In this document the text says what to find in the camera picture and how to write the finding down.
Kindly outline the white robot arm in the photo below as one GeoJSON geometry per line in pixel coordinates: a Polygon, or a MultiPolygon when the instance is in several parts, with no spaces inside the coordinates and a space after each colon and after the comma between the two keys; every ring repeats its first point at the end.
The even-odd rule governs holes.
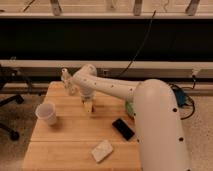
{"type": "Polygon", "coordinates": [[[175,94],[159,79],[101,78],[92,64],[73,75],[83,99],[99,91],[133,103],[142,171],[192,171],[175,94]]]}

